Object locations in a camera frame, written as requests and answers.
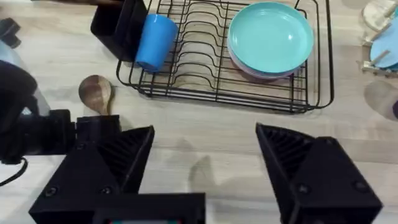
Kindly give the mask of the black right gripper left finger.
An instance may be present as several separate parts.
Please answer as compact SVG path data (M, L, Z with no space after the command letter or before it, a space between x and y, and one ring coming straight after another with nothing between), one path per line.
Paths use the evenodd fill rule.
M29 210L36 223L132 218L155 130L130 129L69 152Z

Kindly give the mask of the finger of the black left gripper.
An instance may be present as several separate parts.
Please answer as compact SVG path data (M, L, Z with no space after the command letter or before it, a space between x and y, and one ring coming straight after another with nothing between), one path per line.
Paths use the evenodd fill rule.
M76 141L96 142L121 132L119 115L84 116L76 120Z

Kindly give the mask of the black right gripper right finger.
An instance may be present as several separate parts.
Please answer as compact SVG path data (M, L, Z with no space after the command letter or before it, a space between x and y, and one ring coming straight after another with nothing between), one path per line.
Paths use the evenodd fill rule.
M282 223L372 223L382 202L333 137L256 124Z

